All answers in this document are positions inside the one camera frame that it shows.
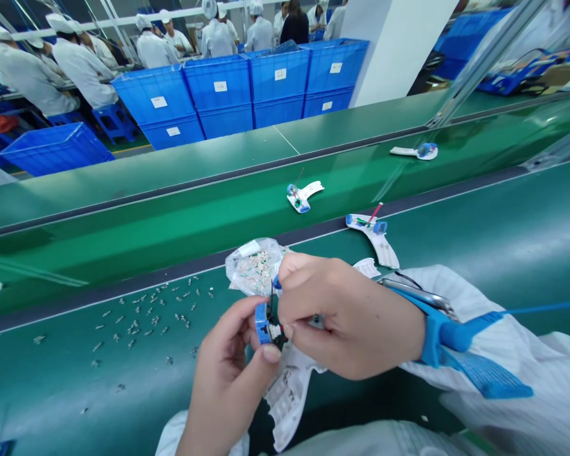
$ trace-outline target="blue stool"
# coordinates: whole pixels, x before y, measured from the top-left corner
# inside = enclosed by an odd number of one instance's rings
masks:
[[[116,144],[114,138],[118,137],[126,138],[128,142],[135,141],[138,129],[119,105],[111,104],[93,110],[93,115],[110,138],[110,141],[112,141],[112,144]]]

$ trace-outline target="green conveyor belt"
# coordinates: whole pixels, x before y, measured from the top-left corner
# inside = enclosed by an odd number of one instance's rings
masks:
[[[329,198],[318,199],[313,210]],[[446,265],[509,308],[570,300],[570,163],[399,213],[388,223],[388,239],[403,268]],[[366,238],[351,230],[293,249],[349,263],[372,255]],[[171,292],[175,286],[180,289]],[[16,440],[13,456],[152,454],[164,424],[188,406],[195,365],[191,349],[241,297],[227,286],[219,268],[199,274],[191,287],[187,279],[172,282],[160,295],[164,307],[158,301],[150,305],[148,297],[135,313],[131,301],[153,292],[140,291],[126,296],[125,305],[114,299],[0,334],[0,440]],[[208,296],[209,287],[214,298]],[[188,290],[193,292],[183,302],[174,299]],[[126,328],[137,319],[143,331],[150,329],[150,306],[161,321],[153,334],[138,334],[128,350]],[[189,330],[175,313],[188,317]],[[121,315],[124,320],[116,324]],[[570,310],[520,320],[536,333],[570,334]],[[101,324],[105,327],[95,329]],[[164,326],[169,331],[161,336]],[[116,332],[122,337],[118,343],[112,340]],[[42,334],[44,342],[33,344]],[[104,345],[93,353],[99,342]],[[165,364],[166,357],[174,364]],[[94,359],[101,361],[98,369],[91,367]],[[119,384],[125,386],[121,392],[116,391]],[[296,441],[380,418],[460,429],[437,397],[435,389],[400,370],[356,383],[314,374]],[[420,420],[422,415],[428,423]],[[251,429],[251,454],[271,452],[271,430],[263,406]]]

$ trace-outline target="blue box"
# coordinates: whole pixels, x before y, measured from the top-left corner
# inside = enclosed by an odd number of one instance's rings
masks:
[[[33,176],[114,160],[106,146],[82,122],[28,131],[0,155]]]
[[[196,114],[163,122],[147,123],[139,128],[155,150],[203,141],[205,135]]]
[[[152,124],[196,112],[182,65],[123,73],[112,85],[138,124]]]
[[[261,56],[266,51],[246,53],[251,73],[251,99],[254,103],[304,95],[310,51]]]
[[[340,38],[300,47],[310,50],[307,93],[354,87],[369,41]]]
[[[253,103],[253,117],[256,128],[270,127],[302,118],[304,95],[283,98],[276,101]]]
[[[347,109],[354,90],[354,87],[348,87],[337,91],[307,94],[304,118]]]
[[[251,103],[217,110],[199,111],[207,139],[253,130]]]
[[[184,73],[197,111],[251,103],[249,64],[240,55],[189,60]]]

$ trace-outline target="white sleeve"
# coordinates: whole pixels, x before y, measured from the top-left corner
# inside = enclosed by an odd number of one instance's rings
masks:
[[[503,310],[444,266],[403,273],[424,289],[450,299],[461,322]],[[389,278],[404,281],[394,274]],[[401,368],[449,391],[441,403],[504,453],[570,455],[570,336],[555,332],[539,338],[507,315],[475,336],[470,352],[505,367],[533,388],[534,397],[487,400],[463,374],[449,367],[406,363]]]

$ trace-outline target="worker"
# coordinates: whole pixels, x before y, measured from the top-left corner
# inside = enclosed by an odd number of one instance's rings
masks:
[[[112,80],[114,73],[95,54],[80,46],[80,37],[71,21],[56,13],[47,15],[46,20],[57,35],[57,42],[53,46],[57,65],[72,80],[91,108],[95,110],[114,105],[118,101],[116,90],[109,84],[102,84],[98,76]]]
[[[57,90],[65,81],[37,56],[19,49],[10,32],[1,26],[0,74],[5,85],[18,91],[45,117],[75,111],[80,106],[78,98]]]
[[[194,54],[194,48],[188,41],[188,38],[186,38],[186,35],[174,28],[173,21],[168,16],[169,12],[166,9],[161,9],[160,14],[163,15],[162,21],[167,31],[164,38],[174,49],[175,56],[181,59],[186,54]]]
[[[283,23],[281,32],[281,44],[288,40],[294,40],[296,44],[308,42],[308,16],[304,14],[300,6],[300,0],[289,2],[289,13]]]
[[[152,33],[152,23],[146,15],[135,16],[135,24],[141,32],[137,40],[137,55],[145,68],[166,67],[179,63],[171,45]]]
[[[327,26],[327,5],[329,0],[317,0],[317,4],[308,11],[308,31],[314,33]]]
[[[241,42],[239,40],[239,34],[236,32],[236,29],[234,28],[234,24],[232,23],[232,21],[228,19],[226,15],[226,7],[224,6],[223,2],[217,3],[217,9],[220,11],[220,22],[223,22],[228,26],[228,30],[232,35],[232,39],[234,39],[234,44],[237,46],[238,49],[239,43]]]
[[[63,71],[55,59],[53,58],[53,47],[51,43],[46,42],[42,38],[31,38],[27,42],[36,50],[38,57],[42,60],[50,69],[52,69],[59,76],[63,76]]]
[[[272,30],[274,33],[274,45],[278,46],[281,43],[281,32],[283,31],[283,24],[289,12],[289,2],[281,2],[281,12],[274,16],[274,23]]]
[[[342,1],[342,6],[338,6],[334,13],[331,15],[331,19],[325,28],[325,34],[323,35],[323,39],[325,41],[331,39],[338,39],[340,38],[340,34],[342,33],[342,23],[344,22],[344,15],[346,14],[346,5],[348,4],[348,0]]]
[[[237,53],[234,39],[228,26],[219,20],[219,11],[215,0],[203,0],[203,14],[209,24],[203,28],[201,52],[203,58],[223,57]]]
[[[405,273],[424,289],[446,294],[463,321],[503,310],[446,267]],[[441,404],[474,434],[473,439],[460,434],[449,437],[412,422],[376,421],[319,434],[283,456],[485,456],[486,447],[492,447],[489,454],[570,455],[570,336],[556,332],[536,337],[511,315],[478,334],[471,351],[506,365],[535,394],[489,400],[461,371],[415,362],[425,351],[430,330],[424,313],[345,262],[291,253],[283,258],[279,281],[279,322],[299,351],[351,381],[400,366],[446,390]],[[205,336],[189,411],[178,413],[165,426],[156,456],[248,454],[247,430],[282,364],[278,347],[258,342],[255,309],[267,301],[264,296],[249,296],[236,302]],[[313,315],[324,315],[326,330],[308,323]],[[433,339],[427,340],[430,352]],[[255,349],[248,364],[243,361],[247,344]],[[482,375],[481,368],[470,370]],[[299,381],[293,383],[298,397],[302,388]],[[382,394],[396,396],[398,392],[385,385]],[[290,404],[278,403],[278,410],[271,414],[276,421]],[[268,415],[265,420],[272,422]],[[295,425],[280,421],[274,434],[283,436]],[[478,442],[484,443],[482,449],[476,446]]]
[[[249,6],[253,25],[247,31],[245,52],[272,49],[272,24],[262,17],[264,7],[261,0],[253,1]]]

